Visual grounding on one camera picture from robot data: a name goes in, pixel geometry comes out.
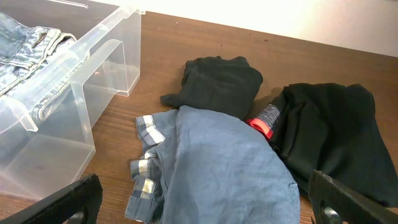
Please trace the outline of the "light blue jeans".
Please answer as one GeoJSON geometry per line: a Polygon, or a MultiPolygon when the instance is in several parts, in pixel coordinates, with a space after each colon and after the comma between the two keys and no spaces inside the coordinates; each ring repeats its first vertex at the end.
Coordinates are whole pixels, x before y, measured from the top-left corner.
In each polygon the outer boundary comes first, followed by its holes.
{"type": "Polygon", "coordinates": [[[41,71],[76,42],[51,27],[27,27],[1,13],[1,95],[19,97],[39,82],[41,71]]]}

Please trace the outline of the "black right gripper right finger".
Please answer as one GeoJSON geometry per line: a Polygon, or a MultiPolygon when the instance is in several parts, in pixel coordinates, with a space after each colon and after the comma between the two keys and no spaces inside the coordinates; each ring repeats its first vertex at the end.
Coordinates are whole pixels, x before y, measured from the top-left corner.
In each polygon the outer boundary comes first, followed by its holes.
{"type": "Polygon", "coordinates": [[[397,224],[396,213],[317,170],[309,178],[308,197],[316,224],[397,224]]]}

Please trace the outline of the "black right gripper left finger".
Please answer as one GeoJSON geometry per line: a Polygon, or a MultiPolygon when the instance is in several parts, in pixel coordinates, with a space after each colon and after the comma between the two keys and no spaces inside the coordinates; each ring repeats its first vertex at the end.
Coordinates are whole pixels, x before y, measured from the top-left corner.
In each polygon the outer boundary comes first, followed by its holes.
{"type": "Polygon", "coordinates": [[[99,177],[91,174],[1,220],[1,224],[96,224],[102,201],[99,177]]]}

